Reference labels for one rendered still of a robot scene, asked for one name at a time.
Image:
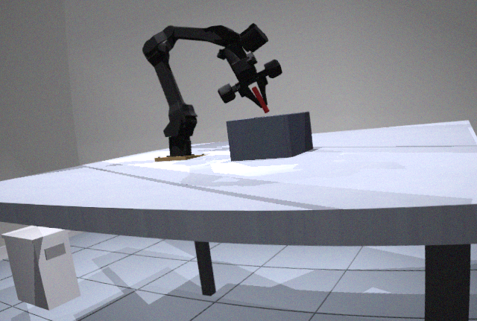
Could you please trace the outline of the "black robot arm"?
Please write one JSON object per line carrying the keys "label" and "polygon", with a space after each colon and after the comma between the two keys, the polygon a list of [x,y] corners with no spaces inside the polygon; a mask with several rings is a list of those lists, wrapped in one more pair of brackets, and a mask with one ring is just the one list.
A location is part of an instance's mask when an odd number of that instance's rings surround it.
{"label": "black robot arm", "polygon": [[[247,56],[247,58],[231,65],[237,80],[239,80],[240,75],[250,70],[257,71],[254,64],[258,62],[253,52],[268,41],[266,35],[254,23],[241,34],[223,25],[208,28],[186,28],[169,25],[163,31],[152,36],[143,45],[142,52],[147,61],[155,68],[169,106],[168,117],[170,122],[163,130],[165,137],[168,137],[169,140],[170,156],[166,157],[194,156],[190,136],[192,136],[196,126],[197,115],[192,104],[185,104],[183,101],[168,64],[169,51],[178,39],[208,41],[220,45],[224,49],[220,49],[217,58],[227,59],[229,64],[237,57]],[[244,49],[247,52],[252,52],[246,54]]]}

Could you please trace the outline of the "dark red peg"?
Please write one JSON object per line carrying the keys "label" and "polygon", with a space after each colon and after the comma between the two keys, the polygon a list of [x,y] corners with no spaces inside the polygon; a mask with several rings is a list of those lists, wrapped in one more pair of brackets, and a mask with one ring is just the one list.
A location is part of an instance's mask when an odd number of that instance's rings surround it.
{"label": "dark red peg", "polygon": [[262,98],[259,90],[256,88],[256,87],[253,87],[252,88],[255,96],[257,97],[257,99],[259,100],[260,104],[262,105],[262,108],[264,110],[265,113],[269,112],[270,110],[268,109],[266,103],[264,102],[264,99]]}

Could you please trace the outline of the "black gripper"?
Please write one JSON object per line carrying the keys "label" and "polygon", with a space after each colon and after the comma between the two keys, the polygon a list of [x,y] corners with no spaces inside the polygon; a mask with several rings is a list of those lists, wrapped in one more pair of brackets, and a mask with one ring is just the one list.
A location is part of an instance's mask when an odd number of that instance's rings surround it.
{"label": "black gripper", "polygon": [[[232,68],[232,64],[237,63],[240,60],[247,58],[247,56],[240,56],[234,59],[231,62],[230,67]],[[266,76],[270,78],[275,78],[276,76],[282,74],[282,69],[277,60],[272,60],[266,64],[264,64],[265,69],[257,73],[257,71],[248,71],[242,75],[240,75],[239,83],[235,86],[231,87],[228,83],[226,86],[221,87],[218,89],[218,94],[220,95],[221,99],[224,103],[228,103],[231,100],[235,99],[236,94],[235,92],[239,92],[242,97],[246,96],[247,98],[251,99],[255,104],[262,108],[259,100],[256,96],[252,93],[249,85],[257,82],[260,92],[262,93],[262,97],[266,105],[268,105],[265,86],[268,85],[268,80]],[[233,68],[232,68],[233,69]]]}

